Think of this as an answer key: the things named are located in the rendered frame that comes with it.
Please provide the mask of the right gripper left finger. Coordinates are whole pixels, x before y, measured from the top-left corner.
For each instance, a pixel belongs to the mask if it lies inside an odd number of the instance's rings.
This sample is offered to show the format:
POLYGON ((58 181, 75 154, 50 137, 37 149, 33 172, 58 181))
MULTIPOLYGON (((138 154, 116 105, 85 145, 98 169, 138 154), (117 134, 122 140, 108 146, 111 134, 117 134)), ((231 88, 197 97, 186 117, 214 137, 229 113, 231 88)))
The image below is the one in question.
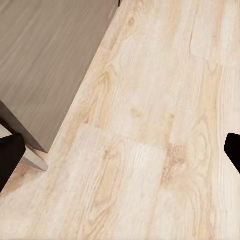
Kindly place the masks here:
POLYGON ((21 133, 0 138, 0 193, 26 152, 21 133))

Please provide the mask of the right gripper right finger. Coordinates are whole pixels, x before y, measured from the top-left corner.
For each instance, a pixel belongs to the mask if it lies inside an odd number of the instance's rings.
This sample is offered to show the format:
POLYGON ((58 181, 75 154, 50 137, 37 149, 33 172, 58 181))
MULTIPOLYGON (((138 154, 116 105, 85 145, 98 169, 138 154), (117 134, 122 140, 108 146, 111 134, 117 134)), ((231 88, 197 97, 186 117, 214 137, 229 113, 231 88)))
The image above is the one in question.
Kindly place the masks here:
POLYGON ((228 133, 224 151, 240 173, 240 135, 228 133))

